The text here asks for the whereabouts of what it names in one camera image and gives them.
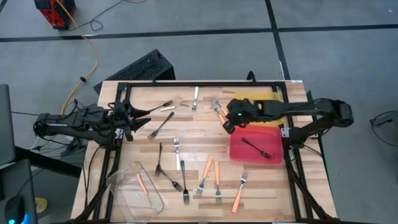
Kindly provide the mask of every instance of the wooden table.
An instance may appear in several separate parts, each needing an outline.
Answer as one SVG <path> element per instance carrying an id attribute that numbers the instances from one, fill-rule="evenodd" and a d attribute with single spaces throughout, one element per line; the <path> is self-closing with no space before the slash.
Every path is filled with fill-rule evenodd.
<path id="1" fill-rule="evenodd" d="M 104 82 L 99 96 L 98 105 L 107 108 L 116 96 L 117 82 Z M 302 82 L 286 81 L 290 102 L 306 101 Z M 284 162 L 278 165 L 253 164 L 236 162 L 229 159 L 229 136 L 222 128 L 218 117 L 211 110 L 212 95 L 218 96 L 222 105 L 227 105 L 237 91 L 272 91 L 269 87 L 201 87 L 198 95 L 198 109 L 192 112 L 191 107 L 178 107 L 175 116 L 162 128 L 153 140 L 146 137 L 159 127 L 169 115 L 169 111 L 156 110 L 150 114 L 150 123 L 134 134 L 134 141 L 123 141 L 119 168 L 126 167 L 132 161 L 140 161 L 159 190 L 164 201 L 164 210 L 153 222 L 291 222 L 295 221 L 292 199 L 289 189 L 287 172 Z M 186 101 L 192 105 L 194 87 L 133 87 L 131 104 L 142 110 L 149 110 L 170 99 Z M 311 122 L 309 116 L 294 117 L 295 126 L 304 126 Z M 162 168 L 173 179 L 183 184 L 182 175 L 176 171 L 173 138 L 180 138 L 180 157 L 185 160 L 187 189 L 190 192 L 190 205 L 183 203 L 182 193 L 177 192 L 164 177 L 155 177 L 154 171 L 159 155 L 159 143 L 164 142 Z M 308 140 L 306 144 L 316 150 L 316 140 Z M 90 142 L 85 157 L 86 172 L 97 144 Z M 323 160 L 318 155 L 301 149 L 303 169 L 309 191 L 318 203 L 331 216 L 335 217 L 335 207 L 331 197 Z M 215 203 L 215 173 L 212 165 L 205 182 L 205 190 L 200 198 L 193 198 L 205 170 L 208 156 L 220 162 L 220 187 L 223 204 Z M 89 199 L 94 196 L 103 163 L 104 150 L 100 150 L 93 159 L 90 176 Z M 244 186 L 238 212 L 231 212 L 234 198 L 240 185 L 243 170 L 248 170 L 248 182 Z M 297 189 L 302 216 L 305 217 L 303 197 Z M 104 210 L 108 193 L 103 197 L 101 215 Z M 80 177 L 72 210 L 72 218 L 84 208 L 85 190 L 83 174 Z M 124 216 L 114 200 L 111 216 L 112 222 L 125 222 Z"/>

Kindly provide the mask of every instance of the red plastic container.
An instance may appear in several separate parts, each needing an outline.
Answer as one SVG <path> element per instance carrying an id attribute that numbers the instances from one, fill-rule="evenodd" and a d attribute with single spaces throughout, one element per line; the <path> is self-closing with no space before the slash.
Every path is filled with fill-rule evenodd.
<path id="1" fill-rule="evenodd" d="M 261 153 L 242 141 L 246 138 L 250 143 L 272 156 L 267 159 Z M 282 135 L 277 127 L 247 125 L 236 127 L 230 138 L 229 158 L 233 161 L 257 162 L 263 164 L 279 164 L 283 160 Z"/>

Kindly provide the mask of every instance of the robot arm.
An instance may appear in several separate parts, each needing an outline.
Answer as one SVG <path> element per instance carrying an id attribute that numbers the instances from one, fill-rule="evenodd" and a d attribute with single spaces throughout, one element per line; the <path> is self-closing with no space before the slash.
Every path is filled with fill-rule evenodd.
<path id="1" fill-rule="evenodd" d="M 79 108 L 75 100 L 74 109 L 67 115 L 40 114 L 33 129 L 42 138 L 64 134 L 111 147 L 117 137 L 117 129 L 122 129 L 126 139 L 132 141 L 131 131 L 137 131 L 150 121 L 150 118 L 136 119 L 149 112 L 135 109 L 128 101 L 112 105 L 110 110 L 96 105 Z"/>
<path id="2" fill-rule="evenodd" d="M 353 122 L 353 113 L 349 104 L 340 100 L 317 99 L 304 103 L 283 103 L 277 100 L 256 100 L 252 104 L 248 99 L 233 99 L 227 109 L 228 121 L 225 130 L 232 134 L 235 126 L 244 128 L 250 122 L 268 122 L 284 116 L 320 115 L 322 118 L 302 128 L 290 128 L 284 137 L 289 145 L 302 147 L 309 136 L 322 134 L 333 126 L 348 127 Z"/>

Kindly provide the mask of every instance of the silverware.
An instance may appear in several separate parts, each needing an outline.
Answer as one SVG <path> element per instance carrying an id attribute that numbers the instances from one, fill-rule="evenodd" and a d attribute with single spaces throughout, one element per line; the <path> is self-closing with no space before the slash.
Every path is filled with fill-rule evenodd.
<path id="1" fill-rule="evenodd" d="M 156 110 L 156 109 L 158 109 L 158 108 L 161 108 L 161 107 L 163 107 L 163 106 L 170 106 L 172 103 L 173 103 L 173 100 L 169 100 L 169 101 L 167 101 L 166 103 L 164 103 L 164 104 L 162 104 L 162 105 L 160 105 L 160 106 L 158 106 L 158 107 L 155 107 L 154 109 L 149 110 L 149 112 L 152 112 L 152 111 L 154 111 L 154 110 Z"/>
<path id="2" fill-rule="evenodd" d="M 175 147 L 175 160 L 177 161 L 177 170 L 181 170 L 180 164 L 180 140 L 178 138 L 174 138 L 174 147 Z"/>
<path id="3" fill-rule="evenodd" d="M 176 108 L 176 106 L 169 106 L 168 108 L 160 109 L 160 112 L 172 110 L 172 109 L 175 109 L 175 108 Z"/>
<path id="4" fill-rule="evenodd" d="M 187 185 L 185 184 L 185 162 L 181 161 L 182 177 L 184 178 L 184 191 L 182 192 L 184 198 L 184 204 L 189 205 L 189 193 L 187 190 Z"/>
<path id="5" fill-rule="evenodd" d="M 182 187 L 179 183 L 177 183 L 176 181 L 172 180 L 170 177 L 168 177 L 168 175 L 164 172 L 164 170 L 160 169 L 160 172 L 165 175 L 173 184 L 173 187 L 178 190 L 179 192 L 182 192 Z"/>
<path id="6" fill-rule="evenodd" d="M 198 91 L 199 91 L 199 86 L 195 87 L 195 98 L 193 99 L 193 105 L 192 105 L 192 110 L 195 111 L 197 110 L 197 103 L 198 103 Z"/>
<path id="7" fill-rule="evenodd" d="M 221 108 L 222 112 L 224 113 L 224 116 L 226 116 L 228 114 L 226 109 L 224 109 L 223 106 L 220 104 L 220 101 L 218 100 L 217 96 L 213 96 L 213 102 L 215 105 L 217 105 Z"/>
<path id="8" fill-rule="evenodd" d="M 156 129 L 153 133 L 151 133 L 150 135 L 148 135 L 147 139 L 151 140 L 154 137 L 156 137 L 157 133 L 159 132 L 160 128 L 174 115 L 174 112 L 171 112 L 169 114 L 169 116 L 166 118 L 166 120 L 160 125 L 160 127 L 158 129 Z"/>
<path id="9" fill-rule="evenodd" d="M 220 185 L 220 168 L 218 166 L 218 161 L 214 162 L 214 170 L 216 172 L 216 184 L 217 184 L 217 191 L 216 191 L 216 203 L 221 203 L 221 191 L 219 188 Z"/>
<path id="10" fill-rule="evenodd" d="M 215 104 L 214 102 L 212 102 L 211 107 L 213 108 L 213 110 L 214 110 L 214 111 L 216 112 L 216 114 L 218 115 L 218 118 L 220 119 L 221 124 L 224 124 L 224 123 L 225 123 L 225 120 L 224 120 L 224 118 L 222 117 L 222 115 L 220 114 L 220 112 L 218 111 L 218 108 L 217 108 L 217 106 L 216 106 L 216 104 Z"/>
<path id="11" fill-rule="evenodd" d="M 157 162 L 157 166 L 156 166 L 156 170 L 155 170 L 155 176 L 157 176 L 157 177 L 160 175 L 160 170 L 162 169 L 160 167 L 160 155 L 162 154 L 162 150 L 163 150 L 163 143 L 161 142 L 159 144 L 159 160 Z"/>
<path id="12" fill-rule="evenodd" d="M 242 177 L 241 177 L 241 187 L 239 188 L 239 192 L 236 196 L 234 206 L 232 208 L 232 213 L 236 213 L 236 211 L 238 210 L 239 201 L 240 201 L 241 195 L 242 195 L 242 188 L 243 188 L 244 183 L 246 183 L 247 179 L 248 179 L 248 172 L 244 171 L 242 174 Z"/>
<path id="13" fill-rule="evenodd" d="M 205 173 L 203 174 L 203 179 L 201 180 L 196 196 L 201 196 L 201 193 L 203 192 L 203 188 L 205 187 L 205 179 L 207 177 L 207 173 L 210 170 L 210 166 L 211 166 L 211 162 L 213 161 L 213 156 L 209 156 L 209 159 L 207 160 L 207 164 L 206 164 L 206 169 L 205 169 Z"/>
<path id="14" fill-rule="evenodd" d="M 247 140 L 247 139 L 245 139 L 245 138 L 242 138 L 242 142 L 244 142 L 244 143 L 250 145 L 251 147 L 257 149 L 257 150 L 261 153 L 261 155 L 264 156 L 265 158 L 267 158 L 267 159 L 272 159 L 272 156 L 271 156 L 270 154 L 268 154 L 268 153 L 265 152 L 265 151 L 260 150 L 260 149 L 257 148 L 255 145 L 251 144 L 251 142 L 249 142 L 249 140 Z"/>

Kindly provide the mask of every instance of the gray floor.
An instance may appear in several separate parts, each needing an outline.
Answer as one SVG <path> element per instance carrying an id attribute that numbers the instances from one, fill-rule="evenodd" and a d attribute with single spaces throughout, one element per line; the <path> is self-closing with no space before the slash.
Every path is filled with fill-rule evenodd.
<path id="1" fill-rule="evenodd" d="M 75 1 L 78 23 L 117 2 Z M 272 0 L 272 6 L 278 27 L 398 24 L 396 1 Z M 118 34 L 271 26 L 263 0 L 122 2 L 99 20 L 104 29 L 93 32 L 86 26 L 84 32 Z M 0 13 L 0 38 L 75 34 L 52 30 L 30 0 L 8 0 Z M 323 139 L 338 216 L 358 222 L 395 223 L 398 151 L 373 135 L 369 119 L 397 109 L 398 30 L 292 32 L 281 33 L 280 38 L 292 79 L 303 80 L 315 98 L 345 100 L 354 110 L 352 127 L 332 129 Z M 93 85 L 153 49 L 159 49 L 170 60 L 179 80 L 245 78 L 250 70 L 258 79 L 282 79 L 271 33 L 99 39 L 94 43 L 99 52 L 99 67 L 75 95 L 84 104 L 98 99 Z M 14 111 L 59 113 L 78 77 L 93 64 L 93 51 L 84 40 L 0 43 L 0 83 L 10 85 Z M 13 115 L 17 145 L 31 147 L 35 141 L 31 126 L 34 120 L 31 116 Z M 398 139 L 379 131 L 398 144 Z M 81 162 L 82 154 L 64 159 Z M 50 181 L 58 183 L 57 188 L 63 193 L 49 189 Z M 43 172 L 34 183 L 37 196 L 50 202 L 40 222 L 66 220 L 77 180 Z"/>

